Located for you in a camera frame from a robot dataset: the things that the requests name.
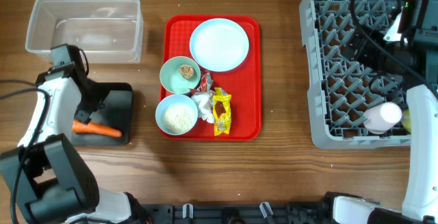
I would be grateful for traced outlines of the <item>brown food lump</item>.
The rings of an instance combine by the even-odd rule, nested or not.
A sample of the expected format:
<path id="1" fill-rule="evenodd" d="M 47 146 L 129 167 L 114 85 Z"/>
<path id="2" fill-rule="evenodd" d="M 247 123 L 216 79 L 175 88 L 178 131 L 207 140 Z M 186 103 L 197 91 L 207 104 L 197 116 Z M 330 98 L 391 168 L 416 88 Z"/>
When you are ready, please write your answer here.
<path id="1" fill-rule="evenodd" d="M 179 66 L 179 73 L 184 79 L 191 79 L 195 74 L 195 70 L 188 64 L 182 64 Z"/>

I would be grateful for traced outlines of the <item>white rice grains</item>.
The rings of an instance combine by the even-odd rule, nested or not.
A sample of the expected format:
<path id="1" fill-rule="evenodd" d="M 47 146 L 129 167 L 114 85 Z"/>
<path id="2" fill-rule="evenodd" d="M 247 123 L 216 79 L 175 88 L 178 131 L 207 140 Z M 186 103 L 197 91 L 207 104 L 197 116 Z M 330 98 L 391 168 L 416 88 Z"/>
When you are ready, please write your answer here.
<path id="1" fill-rule="evenodd" d="M 162 114 L 162 123 L 171 134 L 184 134 L 192 129 L 196 116 L 189 105 L 172 104 Z"/>

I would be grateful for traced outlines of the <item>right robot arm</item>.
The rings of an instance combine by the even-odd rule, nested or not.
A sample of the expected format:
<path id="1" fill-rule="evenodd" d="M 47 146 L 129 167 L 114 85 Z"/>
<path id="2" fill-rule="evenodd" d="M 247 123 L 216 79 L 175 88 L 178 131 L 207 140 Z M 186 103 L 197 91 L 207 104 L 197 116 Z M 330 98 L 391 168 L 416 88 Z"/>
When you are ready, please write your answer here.
<path id="1" fill-rule="evenodd" d="M 337 195 L 328 211 L 337 223 L 437 222 L 437 0 L 397 2 L 386 36 L 359 25 L 350 55 L 390 77 L 407 93 L 411 158 L 400 212 L 359 197 Z"/>

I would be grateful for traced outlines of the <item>orange carrot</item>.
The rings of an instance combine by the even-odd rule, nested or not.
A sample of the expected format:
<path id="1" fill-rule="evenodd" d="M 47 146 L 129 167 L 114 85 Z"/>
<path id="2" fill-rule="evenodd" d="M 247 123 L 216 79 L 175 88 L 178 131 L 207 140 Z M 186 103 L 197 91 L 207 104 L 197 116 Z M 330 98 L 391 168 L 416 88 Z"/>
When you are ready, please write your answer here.
<path id="1" fill-rule="evenodd" d="M 96 124 L 93 122 L 81 123 L 77 120 L 73 121 L 73 131 L 77 134 L 98 134 L 113 138 L 120 138 L 123 135 L 120 130 L 106 125 Z"/>

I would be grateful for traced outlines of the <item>red foil wrapper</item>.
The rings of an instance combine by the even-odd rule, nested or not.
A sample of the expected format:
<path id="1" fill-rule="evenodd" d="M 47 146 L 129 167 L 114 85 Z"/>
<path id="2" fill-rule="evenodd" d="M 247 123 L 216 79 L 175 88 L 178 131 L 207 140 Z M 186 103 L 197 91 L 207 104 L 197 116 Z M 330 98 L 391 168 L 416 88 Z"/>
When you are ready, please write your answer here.
<path id="1" fill-rule="evenodd" d="M 199 86 L 197 88 L 191 88 L 190 92 L 192 94 L 198 93 L 198 92 L 207 92 L 211 89 L 213 85 L 213 79 L 211 78 L 211 74 L 209 71 L 205 71 L 202 76 L 199 83 Z"/>

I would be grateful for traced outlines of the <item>mint green bowl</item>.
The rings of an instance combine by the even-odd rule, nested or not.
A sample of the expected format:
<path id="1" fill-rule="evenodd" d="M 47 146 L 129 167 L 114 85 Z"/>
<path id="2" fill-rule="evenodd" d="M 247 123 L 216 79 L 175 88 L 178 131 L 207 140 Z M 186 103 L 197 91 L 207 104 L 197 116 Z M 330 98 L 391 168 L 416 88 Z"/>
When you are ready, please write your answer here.
<path id="1" fill-rule="evenodd" d="M 192 69 L 192 76 L 185 78 L 180 73 L 181 66 Z M 172 94 L 185 95 L 195 89 L 201 80 L 199 65 L 186 56 L 176 56 L 167 60 L 161 67 L 159 78 L 162 86 Z"/>

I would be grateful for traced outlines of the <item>light blue rice bowl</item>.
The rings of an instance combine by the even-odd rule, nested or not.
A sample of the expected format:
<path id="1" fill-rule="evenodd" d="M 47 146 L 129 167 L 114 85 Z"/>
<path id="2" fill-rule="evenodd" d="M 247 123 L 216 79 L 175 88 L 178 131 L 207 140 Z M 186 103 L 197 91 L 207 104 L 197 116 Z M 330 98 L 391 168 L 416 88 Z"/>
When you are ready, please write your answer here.
<path id="1" fill-rule="evenodd" d="M 164 125 L 162 123 L 162 114 L 163 114 L 164 110 L 172 104 L 189 105 L 191 107 L 191 109 L 193 110 L 194 115 L 196 116 L 196 122 L 198 120 L 198 109 L 196 107 L 196 104 L 193 102 L 193 100 L 186 95 L 170 95 L 159 102 L 159 105 L 157 106 L 157 109 L 155 111 L 155 120 L 156 120 L 158 127 L 166 134 L 169 134 L 171 136 L 180 136 L 183 134 L 171 134 L 169 131 L 166 130 L 166 128 L 164 127 Z"/>

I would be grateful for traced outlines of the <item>pink cup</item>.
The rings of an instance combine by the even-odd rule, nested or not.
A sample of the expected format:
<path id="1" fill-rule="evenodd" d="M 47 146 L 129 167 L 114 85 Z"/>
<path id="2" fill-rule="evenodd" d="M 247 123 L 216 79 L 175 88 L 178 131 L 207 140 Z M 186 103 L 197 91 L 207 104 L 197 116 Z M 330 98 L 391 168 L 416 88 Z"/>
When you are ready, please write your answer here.
<path id="1" fill-rule="evenodd" d="M 401 108 L 392 102 L 376 105 L 364 113 L 365 128 L 373 134 L 384 134 L 402 118 Z"/>

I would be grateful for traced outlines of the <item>yellow cup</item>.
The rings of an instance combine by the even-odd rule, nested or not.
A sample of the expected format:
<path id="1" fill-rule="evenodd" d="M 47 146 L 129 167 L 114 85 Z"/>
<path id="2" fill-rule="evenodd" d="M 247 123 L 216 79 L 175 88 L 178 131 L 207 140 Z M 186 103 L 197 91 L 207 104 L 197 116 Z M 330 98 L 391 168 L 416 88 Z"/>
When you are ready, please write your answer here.
<path id="1" fill-rule="evenodd" d="M 408 109 L 402 112 L 402 126 L 408 131 L 411 132 L 411 116 Z"/>

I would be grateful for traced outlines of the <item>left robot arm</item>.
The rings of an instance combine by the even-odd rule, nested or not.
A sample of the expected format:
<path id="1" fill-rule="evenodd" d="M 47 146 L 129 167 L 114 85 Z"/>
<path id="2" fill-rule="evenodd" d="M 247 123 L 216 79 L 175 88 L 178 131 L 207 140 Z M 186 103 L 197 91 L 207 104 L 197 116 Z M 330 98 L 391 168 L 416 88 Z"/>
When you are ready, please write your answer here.
<path id="1" fill-rule="evenodd" d="M 88 59 L 74 45 L 53 47 L 51 57 L 53 66 L 26 85 L 37 102 L 25 135 L 1 154 L 12 222 L 22 215 L 28 223 L 151 223 L 132 194 L 99 187 L 76 150 L 128 142 L 132 87 L 91 80 Z"/>

